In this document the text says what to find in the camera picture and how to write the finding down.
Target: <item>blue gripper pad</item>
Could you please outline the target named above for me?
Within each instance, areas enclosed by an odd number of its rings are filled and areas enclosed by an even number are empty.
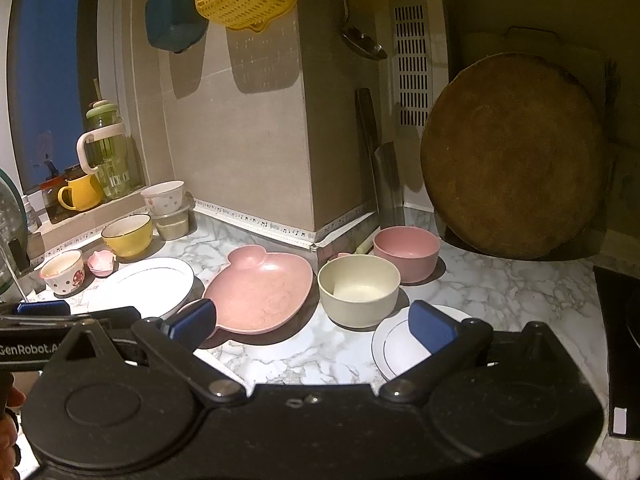
[[[193,352],[216,327],[216,307],[211,300],[196,300],[162,322],[161,331]]]
[[[21,301],[14,314],[23,314],[25,316],[71,316],[71,308],[65,300],[33,301],[33,303]]]
[[[451,343],[458,334],[460,323],[423,300],[415,300],[409,307],[409,332],[429,352]]]

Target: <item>white cup with red polka dots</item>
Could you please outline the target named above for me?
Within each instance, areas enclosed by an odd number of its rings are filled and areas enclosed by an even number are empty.
[[[182,209],[184,200],[184,182],[172,180],[147,187],[140,192],[153,216],[175,213]]]
[[[58,296],[72,294],[84,282],[82,252],[73,250],[57,254],[42,266],[40,277]]]

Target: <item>white plate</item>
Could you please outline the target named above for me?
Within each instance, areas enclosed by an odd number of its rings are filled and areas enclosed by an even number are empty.
[[[471,317],[450,306],[433,306],[456,321]],[[387,381],[395,379],[431,355],[409,332],[408,316],[409,307],[406,306],[395,316],[383,319],[371,340],[373,360]]]
[[[193,287],[191,266],[176,258],[150,258],[109,276],[89,300],[89,312],[134,306],[145,317],[167,317],[181,307]]]

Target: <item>marble countertop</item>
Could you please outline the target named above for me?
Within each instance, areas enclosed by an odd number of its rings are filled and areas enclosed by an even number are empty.
[[[225,228],[198,229],[154,249],[150,257],[172,256],[190,264],[202,293],[226,265],[226,255],[243,245]],[[484,319],[496,330],[516,331],[531,320],[546,322],[585,374],[600,402],[608,406],[607,353],[593,263],[521,262],[469,253],[443,243],[439,279],[404,286],[405,306],[421,298]],[[73,312],[85,312],[103,280],[94,279],[68,299]],[[50,290],[38,295],[53,298]],[[285,326],[261,336],[217,332],[209,352],[251,387],[255,383],[341,384],[384,382],[371,354],[373,332],[336,326],[318,305],[313,290],[306,305]],[[640,443],[603,432],[589,460],[603,478],[640,475]]]

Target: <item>cream bowl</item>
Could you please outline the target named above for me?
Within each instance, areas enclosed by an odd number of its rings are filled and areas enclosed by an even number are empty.
[[[349,328],[367,328],[385,319],[396,306],[400,272],[372,254],[348,254],[318,272],[320,301],[327,316]]]
[[[55,294],[68,296],[84,282],[82,252],[65,251],[46,262],[40,269],[40,277]]]

